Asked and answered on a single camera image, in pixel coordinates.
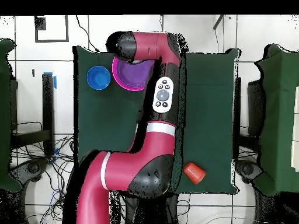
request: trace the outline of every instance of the white control pad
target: white control pad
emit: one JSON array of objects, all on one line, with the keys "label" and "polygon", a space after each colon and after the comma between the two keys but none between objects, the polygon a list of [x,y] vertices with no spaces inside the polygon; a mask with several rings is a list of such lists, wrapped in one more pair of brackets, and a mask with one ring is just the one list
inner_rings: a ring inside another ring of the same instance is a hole
[{"label": "white control pad", "polygon": [[173,82],[168,77],[160,78],[156,83],[152,108],[157,113],[166,113],[171,109]]}]

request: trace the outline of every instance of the red cup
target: red cup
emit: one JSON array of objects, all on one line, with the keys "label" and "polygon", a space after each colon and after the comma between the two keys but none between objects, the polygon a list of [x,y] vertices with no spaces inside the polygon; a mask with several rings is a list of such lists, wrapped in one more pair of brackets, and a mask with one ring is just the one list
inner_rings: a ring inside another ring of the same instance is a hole
[{"label": "red cup", "polygon": [[195,185],[201,182],[206,175],[206,172],[197,167],[193,162],[187,164],[187,166],[184,168],[184,172]]}]

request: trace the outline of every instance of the blue bowl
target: blue bowl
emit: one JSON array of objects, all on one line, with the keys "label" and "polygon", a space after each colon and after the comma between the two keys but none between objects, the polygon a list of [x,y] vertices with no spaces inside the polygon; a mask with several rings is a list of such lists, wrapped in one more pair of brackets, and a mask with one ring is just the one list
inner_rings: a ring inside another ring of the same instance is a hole
[{"label": "blue bowl", "polygon": [[110,83],[110,73],[102,66],[94,66],[87,73],[88,85],[95,90],[102,90]]}]

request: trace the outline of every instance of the white floor tile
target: white floor tile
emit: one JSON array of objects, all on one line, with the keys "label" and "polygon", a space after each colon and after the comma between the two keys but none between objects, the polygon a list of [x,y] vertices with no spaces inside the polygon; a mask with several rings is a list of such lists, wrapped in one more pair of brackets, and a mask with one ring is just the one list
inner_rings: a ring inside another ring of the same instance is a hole
[{"label": "white floor tile", "polygon": [[25,212],[29,224],[39,224],[43,214],[48,210],[48,206],[26,205]]},{"label": "white floor tile", "polygon": [[257,153],[252,153],[253,151],[244,147],[239,147],[239,160],[249,160],[255,162],[258,158]]},{"label": "white floor tile", "polygon": [[255,207],[234,207],[232,224],[254,224]]},{"label": "white floor tile", "polygon": [[181,193],[178,197],[178,205],[188,205],[188,202],[190,203],[190,199],[190,193]]},{"label": "white floor tile", "polygon": [[[248,126],[248,83],[260,79],[260,72],[254,63],[239,63],[238,76],[241,77],[241,116],[240,125]],[[240,132],[246,134],[247,130],[241,128]]]},{"label": "white floor tile", "polygon": [[240,61],[261,60],[268,44],[279,44],[297,51],[299,27],[292,15],[238,15],[238,43],[242,50]]},{"label": "white floor tile", "polygon": [[255,193],[250,184],[245,184],[240,175],[236,173],[235,184],[239,188],[239,193],[234,195],[234,205],[255,206]]},{"label": "white floor tile", "polygon": [[160,32],[160,15],[109,15],[89,16],[91,43],[106,52],[107,38],[117,31]]},{"label": "white floor tile", "polygon": [[299,142],[299,113],[294,115],[293,140]]},{"label": "white floor tile", "polygon": [[[39,39],[61,39],[63,16],[45,16],[46,30],[38,31]],[[80,25],[88,31],[87,16],[78,16]],[[88,46],[88,36],[77,22],[76,16],[68,16],[69,42],[36,43],[34,16],[16,17],[17,60],[73,60],[72,46]]]},{"label": "white floor tile", "polygon": [[182,205],[177,206],[176,210],[177,210],[179,224],[187,224],[188,208],[189,208],[188,206],[182,206]]},{"label": "white floor tile", "polygon": [[291,166],[299,170],[299,142],[292,142]]},{"label": "white floor tile", "polygon": [[[65,138],[67,137],[65,140],[69,140],[69,138],[71,137],[66,136],[66,135],[56,135],[55,136],[55,140],[57,140],[55,143],[55,147],[60,149],[61,145],[62,145],[62,141],[58,141],[61,138]],[[43,153],[34,153],[32,152],[32,154],[34,155],[41,155],[44,156]],[[72,156],[72,151],[69,147],[69,141],[67,142],[66,145],[64,145],[61,149],[60,149],[60,155],[55,155],[55,157],[57,158],[57,160],[55,161],[55,163],[52,165],[48,164],[47,165],[47,169],[46,172],[50,175],[51,177],[51,182],[52,182],[52,186],[53,189],[58,189],[58,183],[59,183],[59,188],[62,187],[62,182],[61,182],[61,177],[59,176],[57,178],[57,172],[59,172],[59,174],[61,174],[64,178],[64,188],[66,188],[68,180],[69,180],[69,175],[70,172],[73,168],[73,163],[72,162],[68,162],[70,159],[65,157],[66,155],[68,156]],[[19,158],[19,164],[20,161],[25,161],[27,159]],[[55,195],[55,198],[53,198],[53,189],[51,188],[51,184],[50,184],[50,179],[48,177],[48,175],[46,173],[43,173],[41,176],[41,180],[34,183],[34,182],[30,182],[27,188],[27,192],[26,192],[26,204],[51,204],[55,202],[55,199],[58,198],[58,194]]]},{"label": "white floor tile", "polygon": [[[0,39],[15,40],[15,17],[0,16]],[[15,51],[12,50],[8,54],[8,60],[15,59]]]},{"label": "white floor tile", "polygon": [[180,33],[186,39],[191,53],[223,53],[235,48],[236,15],[224,17],[217,27],[217,38],[213,26],[219,15],[165,15],[164,29],[171,33]]},{"label": "white floor tile", "polygon": [[299,87],[296,87],[295,113],[299,113]]},{"label": "white floor tile", "polygon": [[126,206],[121,206],[121,208],[123,209],[122,210],[122,214],[123,214],[123,216],[121,216],[121,220],[120,220],[120,224],[125,224],[125,220],[124,220],[124,218],[126,217]]},{"label": "white floor tile", "polygon": [[57,78],[54,89],[55,133],[74,132],[74,79],[72,62],[20,62],[18,74],[18,122],[43,120],[42,74],[52,72]]},{"label": "white floor tile", "polygon": [[194,193],[190,205],[231,205],[231,195],[216,193]]},{"label": "white floor tile", "polygon": [[231,206],[191,206],[187,224],[231,224]]}]

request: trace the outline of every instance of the green table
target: green table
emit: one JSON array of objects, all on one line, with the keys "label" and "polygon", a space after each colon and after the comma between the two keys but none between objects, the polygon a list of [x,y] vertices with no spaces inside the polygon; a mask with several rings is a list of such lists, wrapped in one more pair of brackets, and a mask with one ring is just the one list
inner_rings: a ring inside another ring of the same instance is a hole
[{"label": "green table", "polygon": [[[134,138],[137,114],[144,92],[121,88],[112,76],[113,54],[92,53],[77,47],[79,71],[79,159],[92,149],[127,151]],[[174,164],[171,191],[176,193],[234,194],[231,185],[232,102],[234,60],[227,54],[186,54],[186,127],[183,162]],[[86,81],[96,65],[111,73],[105,90],[93,90]],[[194,185],[182,167],[194,162],[206,177]]]},{"label": "green table", "polygon": [[0,39],[0,189],[17,192],[21,189],[18,181],[8,174],[11,162],[11,67],[7,61],[8,52],[15,48],[9,39]]},{"label": "green table", "polygon": [[260,135],[264,169],[255,185],[267,196],[282,191],[299,193],[299,173],[291,167],[295,88],[299,86],[299,53],[270,45],[256,63],[266,94],[266,118]]}]

